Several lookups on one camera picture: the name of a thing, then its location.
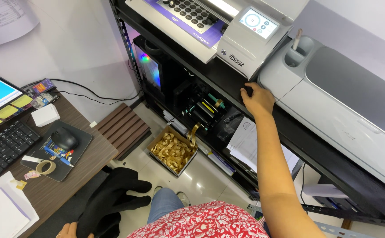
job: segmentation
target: cardboard box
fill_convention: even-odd
[[[192,159],[195,157],[195,155],[197,155],[197,152],[198,152],[198,149],[195,151],[195,153],[191,156],[190,160],[188,160],[188,162],[186,163],[186,165],[182,168],[182,170],[179,172],[179,174],[177,174],[175,171],[173,171],[171,168],[169,168],[169,166],[167,166],[166,164],[164,164],[157,156],[155,156],[151,150],[154,148],[154,146],[163,138],[164,134],[166,132],[170,132],[172,134],[174,134],[174,136],[181,142],[185,143],[186,145],[189,145],[190,142],[184,138],[181,134],[179,134],[177,131],[175,131],[172,127],[170,126],[167,126],[166,128],[163,129],[163,131],[158,135],[156,136],[156,138],[147,146],[147,151],[148,151],[148,154],[149,156],[154,159],[155,161],[157,161],[158,163],[160,163],[161,165],[163,165],[167,170],[169,170],[172,174],[174,174],[175,176],[179,177],[182,172],[184,172],[184,170],[186,169],[186,167],[190,164],[190,162],[192,161]]]

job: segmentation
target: sneaker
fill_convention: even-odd
[[[186,196],[185,193],[178,192],[176,195],[178,196],[178,198],[184,204],[185,207],[191,206],[190,199]]]
[[[154,189],[153,197],[154,197],[154,195],[156,195],[156,193],[157,193],[160,189],[162,189],[162,188],[163,188],[162,186],[157,186],[157,187]]]

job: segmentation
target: red floral shirt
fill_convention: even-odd
[[[248,212],[222,201],[175,210],[127,238],[251,238],[269,236]]]

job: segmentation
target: mouse pad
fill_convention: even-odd
[[[78,146],[71,150],[71,151],[66,151],[60,147],[58,147],[50,138],[52,133],[57,130],[58,128],[63,127],[67,129],[77,140],[78,140]],[[84,153],[85,149],[93,139],[93,135],[80,130],[76,127],[73,127],[65,122],[62,122],[60,120],[53,122],[49,130],[46,132],[46,134],[43,136],[42,140],[37,142],[35,146],[26,154],[31,157],[35,157],[38,159],[42,160],[51,160],[56,163],[56,169],[52,171],[48,175],[42,175],[42,176],[47,176],[49,178],[52,178],[58,182],[62,181],[65,179],[65,177],[69,174],[71,171],[72,167],[63,163],[60,161],[60,159],[56,158],[55,156],[52,156],[51,154],[48,154],[45,150],[44,147],[48,147],[51,150],[55,151],[56,153],[60,154],[62,157],[66,158],[69,160],[72,165],[75,166],[76,168],[76,163],[78,162],[79,158],[81,155]],[[36,162],[31,162],[31,161],[26,161],[26,160],[20,160],[20,164],[24,165],[32,170],[35,170],[38,163]],[[49,168],[48,165],[43,167],[43,171],[46,171]]]

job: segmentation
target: blue pen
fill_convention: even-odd
[[[72,166],[73,168],[75,166],[73,166],[67,159],[63,158],[62,156],[60,156],[60,154],[57,154],[56,152],[54,152],[52,149],[48,148],[48,147],[44,147],[44,150],[48,153],[48,154],[51,154],[52,156],[56,156],[57,158],[60,159],[60,161],[62,161],[63,163],[69,165],[69,166]]]

